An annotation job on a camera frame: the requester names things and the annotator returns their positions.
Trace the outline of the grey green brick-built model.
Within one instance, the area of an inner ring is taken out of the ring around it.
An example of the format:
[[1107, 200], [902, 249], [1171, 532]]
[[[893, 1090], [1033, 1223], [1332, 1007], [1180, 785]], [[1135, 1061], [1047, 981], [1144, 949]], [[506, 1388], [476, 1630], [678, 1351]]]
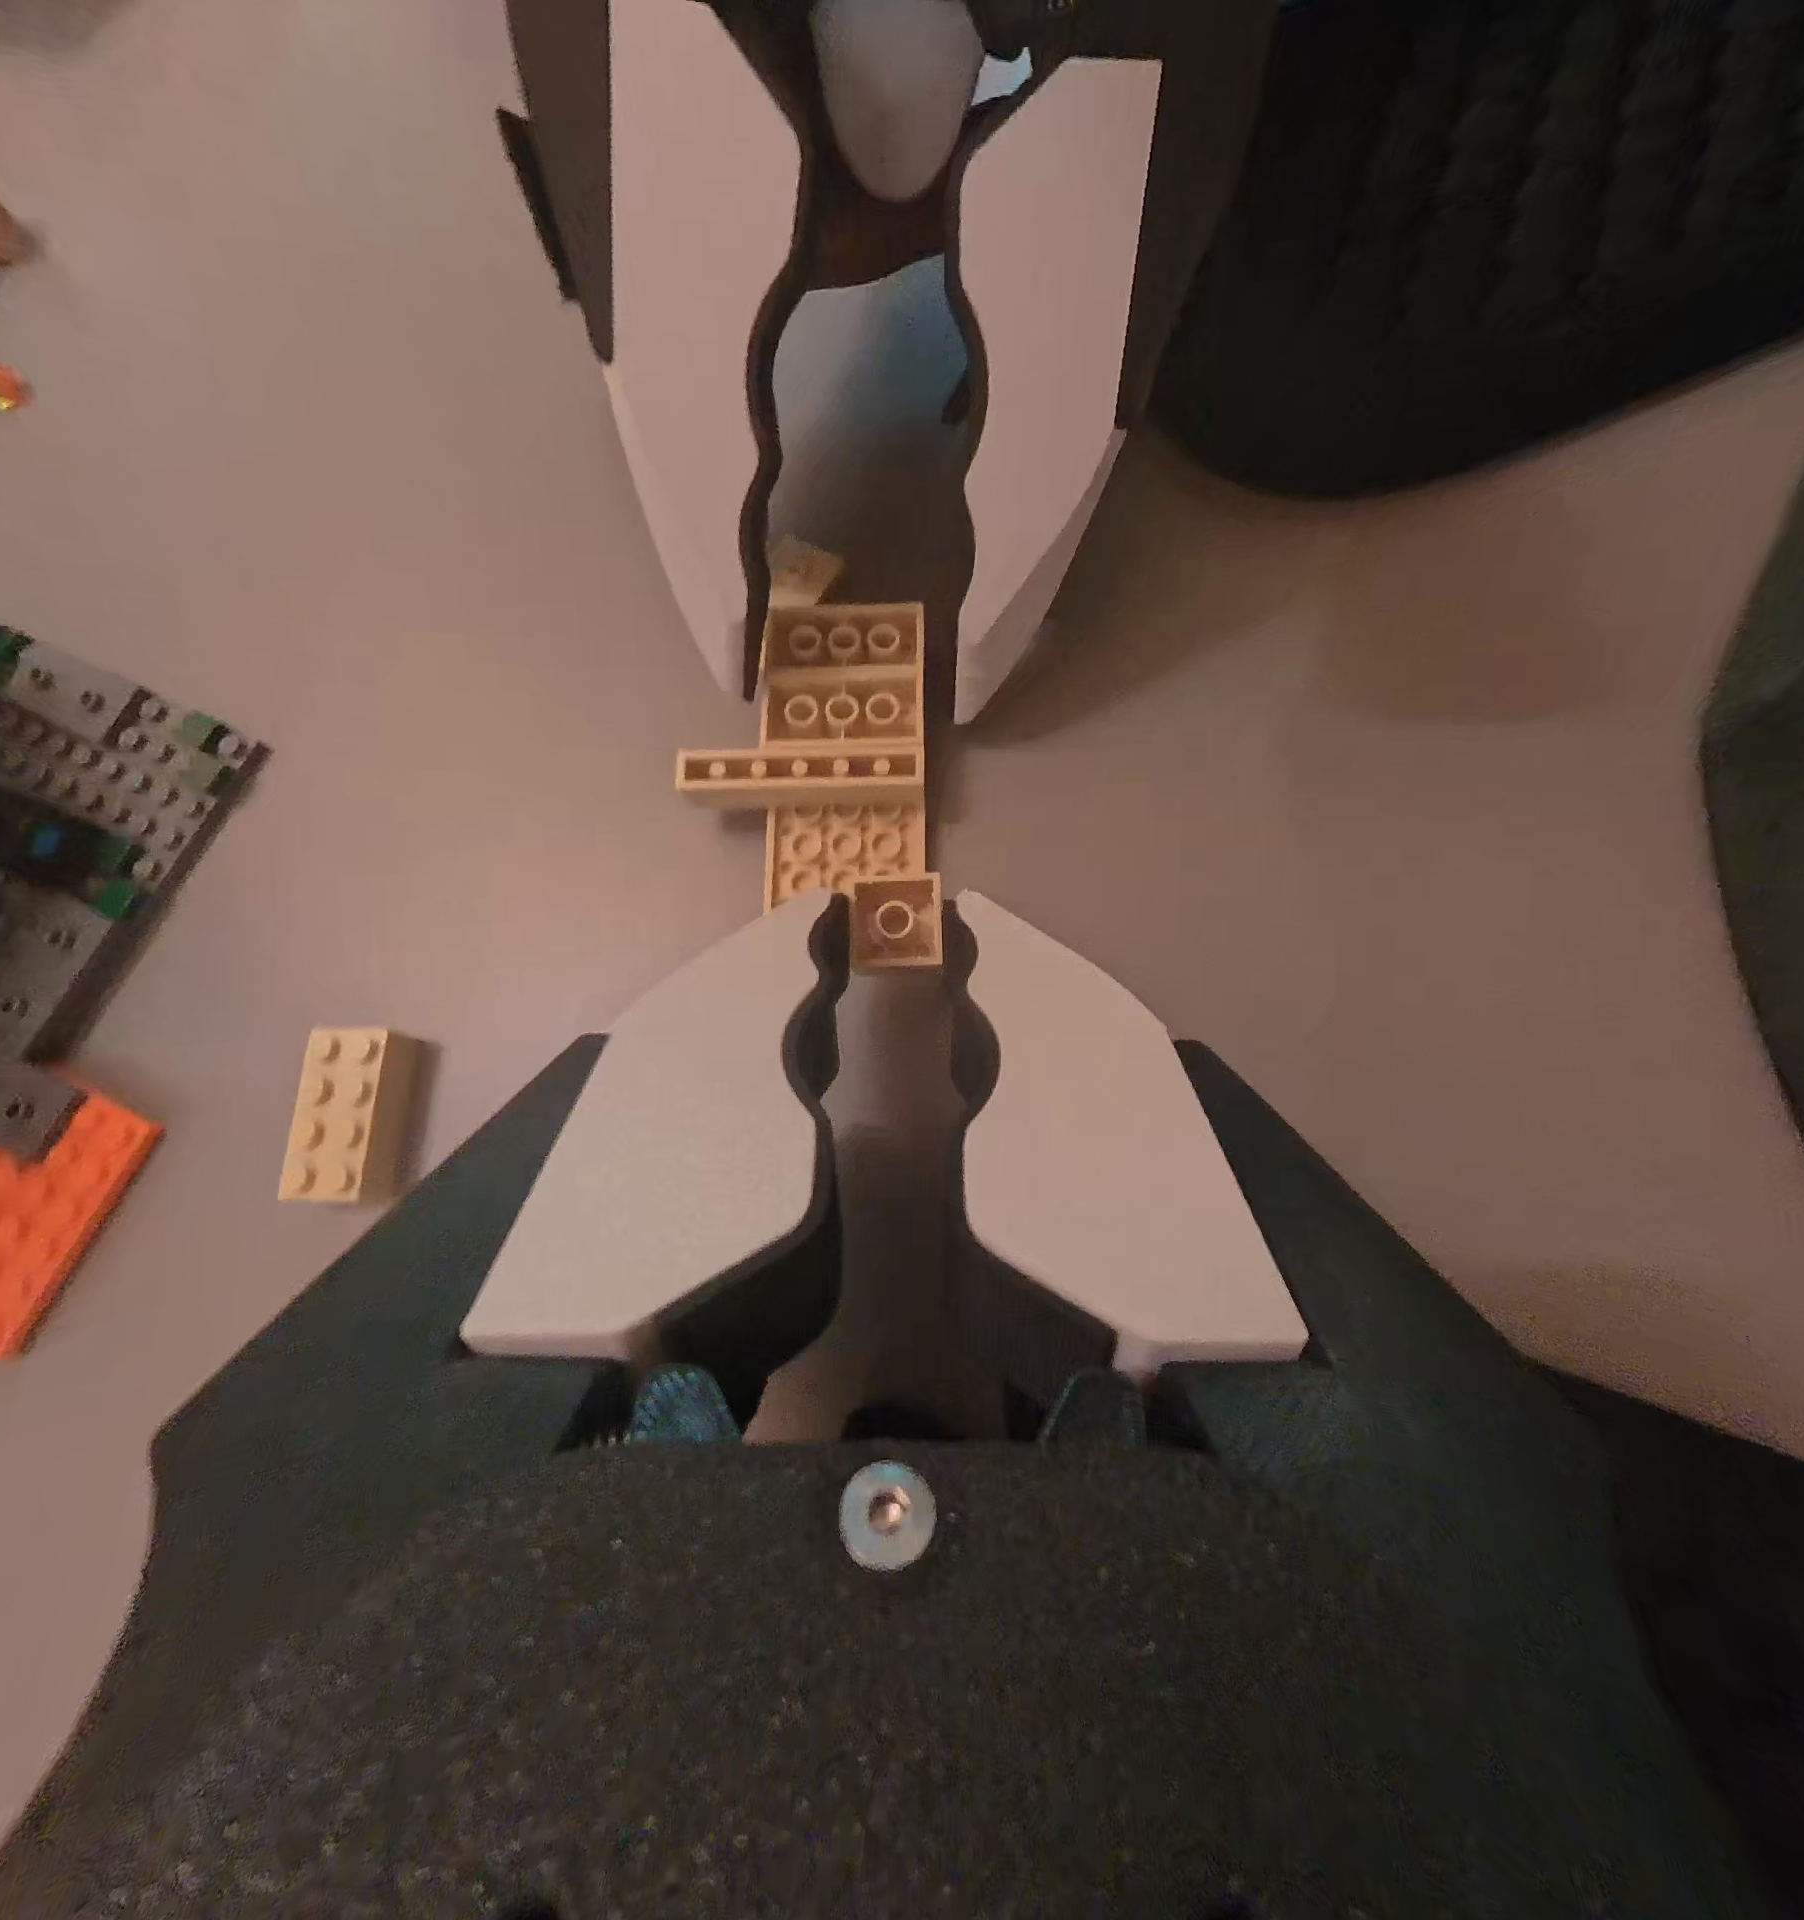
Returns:
[[265, 746], [0, 622], [0, 1360], [162, 1138], [73, 1053]]

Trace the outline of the grey desk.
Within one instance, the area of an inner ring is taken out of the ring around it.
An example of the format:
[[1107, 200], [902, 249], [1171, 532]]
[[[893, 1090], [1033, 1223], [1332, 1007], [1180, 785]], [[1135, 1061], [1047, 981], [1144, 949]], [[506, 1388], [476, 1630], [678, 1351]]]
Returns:
[[[422, 1170], [761, 906], [492, 124], [496, 4], [0, 5], [0, 618], [272, 750], [87, 1079], [164, 1140], [0, 1363], [0, 1841], [92, 1692], [157, 1426], [375, 1222], [276, 1201], [300, 1043], [435, 1044]], [[936, 860], [1222, 1055], [1544, 1360], [1804, 1457], [1804, 1150], [1698, 715], [1804, 337], [1420, 492], [1122, 450]]]

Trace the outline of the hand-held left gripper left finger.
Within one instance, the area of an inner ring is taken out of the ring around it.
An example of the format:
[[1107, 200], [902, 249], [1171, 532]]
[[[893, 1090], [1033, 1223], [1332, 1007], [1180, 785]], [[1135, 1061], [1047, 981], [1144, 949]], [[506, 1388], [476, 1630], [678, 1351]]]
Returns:
[[695, 954], [612, 1025], [459, 1342], [635, 1373], [692, 1363], [727, 1402], [827, 1329], [841, 1207], [845, 902], [803, 894]]

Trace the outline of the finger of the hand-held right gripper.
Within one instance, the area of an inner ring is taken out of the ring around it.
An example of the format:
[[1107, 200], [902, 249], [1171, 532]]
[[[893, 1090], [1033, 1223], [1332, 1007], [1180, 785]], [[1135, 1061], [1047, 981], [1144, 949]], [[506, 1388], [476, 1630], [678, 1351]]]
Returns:
[[980, 373], [959, 725], [1030, 650], [1126, 436], [1113, 416], [1158, 90], [1155, 60], [1063, 60], [962, 170], [955, 274]]
[[611, 414], [665, 582], [722, 694], [755, 688], [809, 75], [766, 4], [608, 4]]

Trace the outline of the long narrow tan brick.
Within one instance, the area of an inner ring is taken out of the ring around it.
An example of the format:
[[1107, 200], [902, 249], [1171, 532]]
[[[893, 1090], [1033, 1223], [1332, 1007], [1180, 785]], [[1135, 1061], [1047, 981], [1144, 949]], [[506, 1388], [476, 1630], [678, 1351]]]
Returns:
[[740, 810], [915, 803], [925, 782], [923, 750], [895, 741], [685, 748], [674, 773], [679, 798]]

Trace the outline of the tan two-by-four brick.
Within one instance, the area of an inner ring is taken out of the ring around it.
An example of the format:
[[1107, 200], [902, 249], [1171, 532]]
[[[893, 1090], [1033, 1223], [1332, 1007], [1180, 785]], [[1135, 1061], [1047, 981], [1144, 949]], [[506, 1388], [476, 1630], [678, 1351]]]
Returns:
[[768, 681], [761, 741], [798, 750], [920, 741], [919, 703], [911, 672], [876, 667], [796, 668]]
[[394, 1201], [422, 1061], [422, 1043], [387, 1027], [314, 1027], [299, 1067], [279, 1201]]
[[771, 607], [761, 668], [902, 668], [911, 672], [923, 652], [923, 602], [841, 602]]

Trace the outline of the large tan brick plate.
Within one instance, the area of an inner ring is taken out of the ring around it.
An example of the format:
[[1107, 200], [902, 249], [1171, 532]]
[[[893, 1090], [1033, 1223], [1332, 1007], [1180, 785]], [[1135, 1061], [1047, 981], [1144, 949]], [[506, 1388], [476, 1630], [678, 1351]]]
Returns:
[[850, 897], [863, 881], [920, 876], [927, 861], [920, 802], [785, 803], [766, 814], [763, 906], [810, 894]]

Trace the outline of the tan two-by-two brick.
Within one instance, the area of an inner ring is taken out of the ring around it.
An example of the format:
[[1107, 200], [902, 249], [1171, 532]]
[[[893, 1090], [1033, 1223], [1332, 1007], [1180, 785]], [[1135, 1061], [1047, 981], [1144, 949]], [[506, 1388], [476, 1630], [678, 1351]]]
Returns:
[[936, 872], [860, 876], [850, 890], [850, 968], [858, 974], [941, 966]]

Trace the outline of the black quilted seat cushion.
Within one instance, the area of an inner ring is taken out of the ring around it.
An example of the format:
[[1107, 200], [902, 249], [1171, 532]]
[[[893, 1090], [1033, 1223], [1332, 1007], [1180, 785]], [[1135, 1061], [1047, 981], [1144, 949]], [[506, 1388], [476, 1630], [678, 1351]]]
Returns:
[[1281, 4], [1150, 418], [1348, 498], [1804, 333], [1804, 1]]

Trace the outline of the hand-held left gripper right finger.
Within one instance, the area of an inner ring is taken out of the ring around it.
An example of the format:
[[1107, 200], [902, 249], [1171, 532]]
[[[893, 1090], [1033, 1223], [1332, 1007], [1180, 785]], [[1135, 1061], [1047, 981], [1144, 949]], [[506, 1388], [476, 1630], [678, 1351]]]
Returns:
[[986, 895], [944, 912], [962, 1342], [1013, 1405], [1309, 1332], [1165, 1025]]

